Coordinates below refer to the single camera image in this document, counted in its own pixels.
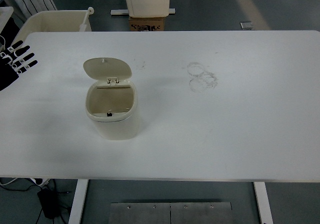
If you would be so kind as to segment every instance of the robotic hand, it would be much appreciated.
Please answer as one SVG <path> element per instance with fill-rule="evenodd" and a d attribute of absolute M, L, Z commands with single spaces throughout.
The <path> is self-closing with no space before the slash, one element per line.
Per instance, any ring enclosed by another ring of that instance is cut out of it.
<path fill-rule="evenodd" d="M 25 46 L 17 49 L 22 43 L 22 41 L 18 41 L 0 53 L 0 91 L 12 84 L 19 77 L 19 74 L 27 71 L 37 63 L 37 60 L 34 60 L 21 67 L 25 61 L 31 59 L 35 55 L 34 53 L 30 53 L 18 60 L 19 57 L 26 53 L 30 48 L 30 46 Z"/>

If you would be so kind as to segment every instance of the table stain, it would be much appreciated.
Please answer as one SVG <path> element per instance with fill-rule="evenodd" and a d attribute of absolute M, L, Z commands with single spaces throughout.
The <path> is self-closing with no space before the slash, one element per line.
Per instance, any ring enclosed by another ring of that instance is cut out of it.
<path fill-rule="evenodd" d="M 189 82 L 193 92 L 204 92 L 207 89 L 214 89 L 217 85 L 217 78 L 214 73 L 207 71 L 205 66 L 197 62 L 191 62 L 187 66 L 187 72 L 192 78 Z"/>

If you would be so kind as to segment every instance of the cardboard box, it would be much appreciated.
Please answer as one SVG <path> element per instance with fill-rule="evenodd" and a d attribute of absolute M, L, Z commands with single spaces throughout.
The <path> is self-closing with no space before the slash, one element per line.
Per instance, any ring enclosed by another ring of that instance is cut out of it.
<path fill-rule="evenodd" d="M 131 31 L 163 31 L 165 17 L 160 18 L 132 18 L 129 17 Z"/>

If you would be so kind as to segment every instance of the cream trash can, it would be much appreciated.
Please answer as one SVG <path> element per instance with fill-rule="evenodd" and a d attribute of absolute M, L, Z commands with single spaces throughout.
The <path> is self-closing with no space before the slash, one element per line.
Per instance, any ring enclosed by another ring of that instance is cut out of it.
<path fill-rule="evenodd" d="M 16 35 L 13 43 L 25 41 L 33 32 L 91 32 L 89 16 L 94 9 L 42 11 L 31 16 Z"/>
<path fill-rule="evenodd" d="M 97 80 L 88 90 L 87 116 L 98 133 L 109 140 L 134 137 L 139 129 L 138 95 L 130 66 L 119 59 L 94 58 L 83 64 L 85 72 Z"/>

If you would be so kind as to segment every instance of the lid hinge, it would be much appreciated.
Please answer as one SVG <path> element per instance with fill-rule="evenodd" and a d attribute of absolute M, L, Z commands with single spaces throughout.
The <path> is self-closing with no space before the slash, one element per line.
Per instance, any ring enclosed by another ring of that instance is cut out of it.
<path fill-rule="evenodd" d="M 110 85 L 117 85 L 119 83 L 119 80 L 117 78 L 108 78 L 107 83 Z"/>

